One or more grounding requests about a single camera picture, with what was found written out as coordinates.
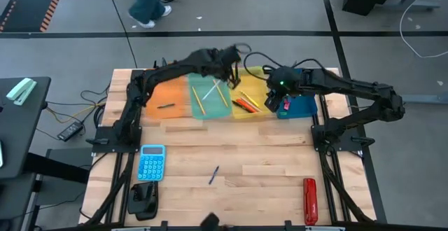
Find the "wooden table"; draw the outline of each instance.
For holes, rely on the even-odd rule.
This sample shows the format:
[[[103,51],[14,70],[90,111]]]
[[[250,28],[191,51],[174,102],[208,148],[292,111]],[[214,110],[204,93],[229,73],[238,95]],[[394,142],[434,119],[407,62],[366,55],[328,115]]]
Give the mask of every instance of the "wooden table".
[[[131,69],[113,72],[103,125],[112,125],[119,119],[131,72]],[[190,113],[190,100],[186,100],[185,111]],[[330,94],[326,100],[330,117],[349,114],[344,95]],[[151,119],[142,113],[141,144],[164,144],[166,167],[164,179],[159,183],[156,218],[141,222],[135,215],[127,215],[125,225],[160,226],[161,221],[168,221],[170,226],[198,226],[210,212],[218,215],[221,224],[228,225],[284,225],[285,220],[304,225],[302,185],[303,179],[309,177],[317,182],[318,224],[330,224],[311,125],[311,118],[278,120],[274,114],[247,120],[203,121],[191,115]],[[347,192],[367,216],[375,218],[361,159],[347,152],[338,155]],[[83,203],[85,214],[91,216],[109,193],[115,160],[116,154],[110,153],[91,171]],[[138,163],[139,153],[131,186],[138,183],[135,172]],[[217,165],[219,172],[209,185]],[[340,200],[334,189],[333,193],[338,218],[342,220]],[[118,221],[120,194],[117,199],[113,221]]]

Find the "person's leg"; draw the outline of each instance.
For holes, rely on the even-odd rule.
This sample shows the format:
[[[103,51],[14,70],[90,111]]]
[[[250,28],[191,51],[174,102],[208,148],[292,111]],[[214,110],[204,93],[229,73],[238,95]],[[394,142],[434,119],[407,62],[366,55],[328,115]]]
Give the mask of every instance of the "person's leg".
[[[153,18],[159,18],[157,16],[160,12],[159,4],[159,0],[136,0],[136,3],[129,9],[129,14],[142,24],[147,24]]]

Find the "blue pen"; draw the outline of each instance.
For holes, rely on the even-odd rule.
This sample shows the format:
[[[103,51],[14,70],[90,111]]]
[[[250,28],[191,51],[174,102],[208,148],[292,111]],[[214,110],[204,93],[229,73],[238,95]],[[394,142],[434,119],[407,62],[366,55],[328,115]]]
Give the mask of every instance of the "blue pen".
[[[218,173],[219,165],[216,167],[215,171],[213,172],[213,176],[210,179],[209,185],[211,185],[211,182],[213,182],[213,179],[215,178],[216,174]]]

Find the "calculator display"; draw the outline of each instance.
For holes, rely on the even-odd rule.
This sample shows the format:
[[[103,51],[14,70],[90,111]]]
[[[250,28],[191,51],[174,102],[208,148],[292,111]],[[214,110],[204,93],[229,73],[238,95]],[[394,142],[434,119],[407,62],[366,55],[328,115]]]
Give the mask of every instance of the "calculator display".
[[[162,148],[143,148],[143,154],[162,154]]]

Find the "jeans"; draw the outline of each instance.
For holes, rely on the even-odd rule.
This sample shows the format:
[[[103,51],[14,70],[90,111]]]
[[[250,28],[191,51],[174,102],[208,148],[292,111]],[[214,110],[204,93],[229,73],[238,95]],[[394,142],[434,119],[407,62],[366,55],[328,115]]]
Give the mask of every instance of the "jeans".
[[[141,23],[147,24],[149,20],[162,17],[164,11],[165,7],[159,0],[136,0],[129,9],[129,14]]]

